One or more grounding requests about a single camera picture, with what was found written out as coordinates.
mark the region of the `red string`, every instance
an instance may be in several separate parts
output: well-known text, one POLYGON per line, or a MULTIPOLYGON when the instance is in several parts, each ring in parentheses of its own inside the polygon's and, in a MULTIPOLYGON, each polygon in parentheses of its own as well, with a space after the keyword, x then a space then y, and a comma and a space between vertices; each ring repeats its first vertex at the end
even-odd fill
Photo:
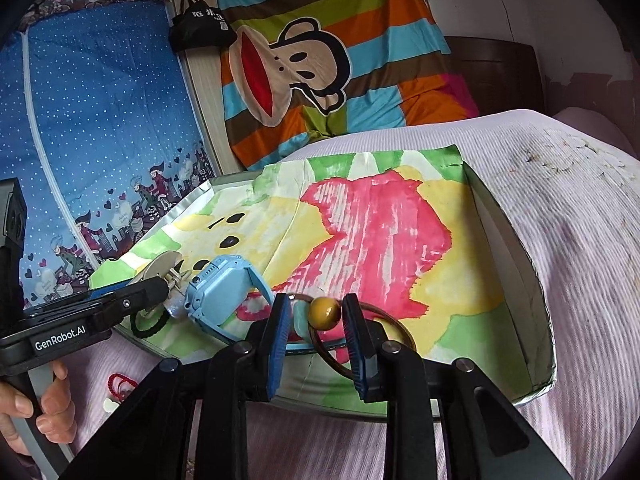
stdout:
POLYGON ((133 379, 129 379, 127 376, 123 374, 111 374, 109 379, 107 380, 107 388, 109 389, 109 393, 116 399, 118 402, 122 402, 126 399, 127 395, 130 393, 130 390, 121 391, 122 385, 125 383, 129 383, 133 388, 138 387, 138 383, 133 379), (116 379, 119 379, 117 386, 114 384, 116 379))

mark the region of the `pink paint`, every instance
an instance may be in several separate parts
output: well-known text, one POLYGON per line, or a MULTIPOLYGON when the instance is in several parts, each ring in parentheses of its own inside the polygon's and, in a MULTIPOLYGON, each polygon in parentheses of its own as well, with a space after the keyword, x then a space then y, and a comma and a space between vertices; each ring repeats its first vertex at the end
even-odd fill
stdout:
MULTIPOLYGON (((418 194, 420 184, 393 170, 353 181, 334 177, 312 184, 301 202, 319 209, 331 238, 315 247, 274 291, 320 287, 334 298, 354 292, 397 319, 422 316, 428 308, 411 299, 411 288, 451 248, 451 233, 418 194)), ((237 310, 245 321, 264 319, 268 313, 267 306, 258 312, 245 305, 237 310)), ((342 324, 321 336, 343 337, 342 324)))

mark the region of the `striped bedsheet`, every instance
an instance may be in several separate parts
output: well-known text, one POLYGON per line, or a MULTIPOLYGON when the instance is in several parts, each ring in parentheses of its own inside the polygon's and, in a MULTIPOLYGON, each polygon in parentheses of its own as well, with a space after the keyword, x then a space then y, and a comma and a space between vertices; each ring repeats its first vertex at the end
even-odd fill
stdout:
POLYGON ((424 0, 218 0, 225 126, 257 170, 314 140, 475 117, 424 0))

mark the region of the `peeling wall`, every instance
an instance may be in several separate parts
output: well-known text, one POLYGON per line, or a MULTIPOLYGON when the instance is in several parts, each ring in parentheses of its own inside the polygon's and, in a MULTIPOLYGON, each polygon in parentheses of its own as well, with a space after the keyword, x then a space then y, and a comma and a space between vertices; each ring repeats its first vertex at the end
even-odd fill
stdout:
POLYGON ((597 0, 528 0, 550 115, 575 106, 612 121, 640 150, 640 67, 597 0))

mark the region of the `watercolor painting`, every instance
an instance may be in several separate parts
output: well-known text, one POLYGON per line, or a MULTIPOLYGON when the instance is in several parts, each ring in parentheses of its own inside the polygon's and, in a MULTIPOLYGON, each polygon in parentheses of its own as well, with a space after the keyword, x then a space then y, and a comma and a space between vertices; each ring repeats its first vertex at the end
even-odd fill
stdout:
MULTIPOLYGON (((241 254, 275 292, 336 298, 355 292, 402 320, 423 357, 450 362, 471 351, 511 398, 530 391, 454 146, 268 166, 252 182, 201 197, 120 260, 105 262, 92 286, 131 277, 165 250, 180 251, 180 270, 192 272, 219 254, 241 254)), ((249 298, 224 328, 243 336, 269 312, 262 298, 249 298)), ((321 333, 324 340, 343 335, 341 323, 321 333)), ((172 320, 148 343, 180 358, 215 348, 188 320, 172 320)), ((347 362, 346 350, 336 358, 347 362)), ((354 402, 353 385, 332 374, 316 356, 287 358, 279 395, 329 409, 382 409, 354 402)))

